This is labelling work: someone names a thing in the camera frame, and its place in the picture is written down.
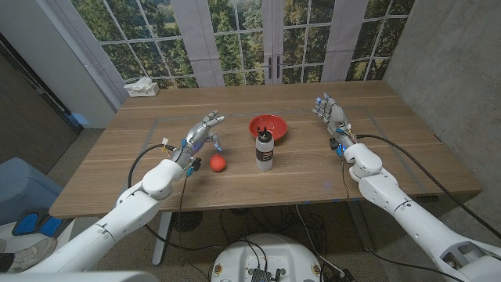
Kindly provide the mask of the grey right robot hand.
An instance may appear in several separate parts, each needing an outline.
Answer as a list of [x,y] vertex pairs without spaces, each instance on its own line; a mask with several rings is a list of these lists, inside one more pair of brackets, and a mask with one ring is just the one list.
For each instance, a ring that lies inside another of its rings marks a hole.
[[312,110],[326,124],[328,133],[344,148],[356,144],[354,135],[351,133],[351,124],[335,99],[327,93],[324,97],[315,100],[315,108]]

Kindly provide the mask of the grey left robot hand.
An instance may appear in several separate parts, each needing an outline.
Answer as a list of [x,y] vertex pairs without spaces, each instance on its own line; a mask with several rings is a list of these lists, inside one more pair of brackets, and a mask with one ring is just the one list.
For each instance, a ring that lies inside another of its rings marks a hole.
[[186,168],[205,143],[213,143],[217,151],[222,151],[218,134],[212,132],[211,129],[224,120],[225,116],[218,116],[217,110],[206,115],[188,131],[182,140],[181,148],[173,152],[171,160],[180,167]]

